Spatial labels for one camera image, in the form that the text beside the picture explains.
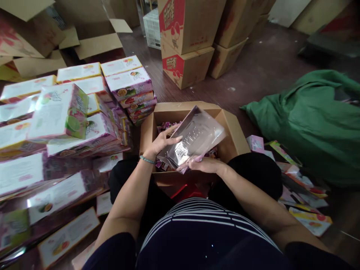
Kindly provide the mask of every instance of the teal bracelet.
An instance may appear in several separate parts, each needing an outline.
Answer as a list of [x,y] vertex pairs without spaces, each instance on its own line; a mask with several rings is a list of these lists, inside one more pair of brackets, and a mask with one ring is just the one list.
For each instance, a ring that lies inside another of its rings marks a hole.
[[155,161],[152,161],[152,160],[149,160],[149,159],[147,159],[147,158],[144,158],[143,155],[141,155],[140,158],[143,159],[143,160],[145,160],[145,161],[148,162],[148,163],[151,163],[151,164],[154,164],[154,165],[156,164]]

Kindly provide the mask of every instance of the green bag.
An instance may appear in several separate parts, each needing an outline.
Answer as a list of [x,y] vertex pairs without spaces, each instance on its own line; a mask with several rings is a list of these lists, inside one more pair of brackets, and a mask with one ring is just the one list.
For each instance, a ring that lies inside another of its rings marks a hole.
[[241,109],[314,176],[339,187],[360,187],[360,107],[335,95],[360,100],[360,84],[337,71],[318,70],[290,90]]

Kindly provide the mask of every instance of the white crate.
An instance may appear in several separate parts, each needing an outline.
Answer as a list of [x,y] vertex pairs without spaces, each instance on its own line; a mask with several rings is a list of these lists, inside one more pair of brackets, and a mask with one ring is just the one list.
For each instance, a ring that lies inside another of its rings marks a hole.
[[147,45],[152,48],[161,49],[159,11],[154,9],[144,16],[144,27]]

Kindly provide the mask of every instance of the plastic packaging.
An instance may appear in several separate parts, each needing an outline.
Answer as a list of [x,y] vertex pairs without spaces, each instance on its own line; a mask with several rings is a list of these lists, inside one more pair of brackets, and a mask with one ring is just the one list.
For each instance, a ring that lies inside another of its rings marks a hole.
[[183,136],[180,142],[166,146],[158,159],[184,174],[192,160],[204,155],[226,137],[226,132],[207,112],[195,106],[171,138]]

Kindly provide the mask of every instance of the floor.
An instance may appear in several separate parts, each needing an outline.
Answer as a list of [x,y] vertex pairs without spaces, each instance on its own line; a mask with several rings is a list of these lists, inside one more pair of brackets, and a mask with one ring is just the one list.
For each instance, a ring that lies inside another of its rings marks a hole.
[[[297,57],[306,35],[268,23],[261,38],[244,47],[230,72],[217,80],[207,77],[193,87],[179,90],[162,71],[160,50],[147,47],[139,27],[132,34],[119,36],[126,55],[136,54],[147,70],[158,102],[205,101],[218,104],[237,116],[246,137],[261,134],[239,106],[286,90],[302,75],[319,69],[319,66]],[[336,60],[325,68],[336,69],[360,81],[360,72],[355,69],[358,63]],[[333,190],[327,211],[334,225],[322,238],[334,253],[356,268],[360,268],[357,256],[360,254],[360,214],[355,209],[360,205],[359,194]],[[95,240],[98,231],[88,235],[54,269],[72,269],[71,259]]]

